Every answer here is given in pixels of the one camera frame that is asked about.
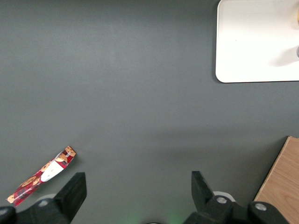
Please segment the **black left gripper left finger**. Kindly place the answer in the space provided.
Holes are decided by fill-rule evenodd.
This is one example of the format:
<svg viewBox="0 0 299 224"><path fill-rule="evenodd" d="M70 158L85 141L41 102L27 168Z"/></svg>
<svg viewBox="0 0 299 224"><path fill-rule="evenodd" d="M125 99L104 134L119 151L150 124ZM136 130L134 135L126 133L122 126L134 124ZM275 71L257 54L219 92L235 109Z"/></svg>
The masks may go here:
<svg viewBox="0 0 299 224"><path fill-rule="evenodd" d="M53 197L42 199L26 210L0 208L2 224L70 224L87 196L84 172L77 172Z"/></svg>

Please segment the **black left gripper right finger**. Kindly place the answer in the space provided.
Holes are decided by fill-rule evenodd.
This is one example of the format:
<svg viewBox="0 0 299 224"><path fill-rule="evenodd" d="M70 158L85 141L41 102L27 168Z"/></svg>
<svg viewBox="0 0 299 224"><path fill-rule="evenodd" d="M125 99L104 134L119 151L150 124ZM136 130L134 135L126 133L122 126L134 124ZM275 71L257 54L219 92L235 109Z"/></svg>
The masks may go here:
<svg viewBox="0 0 299 224"><path fill-rule="evenodd" d="M227 196L215 195L204 176L192 171L192 198L196 212L185 224L287 224L279 210L266 202L250 202L247 207L238 205Z"/></svg>

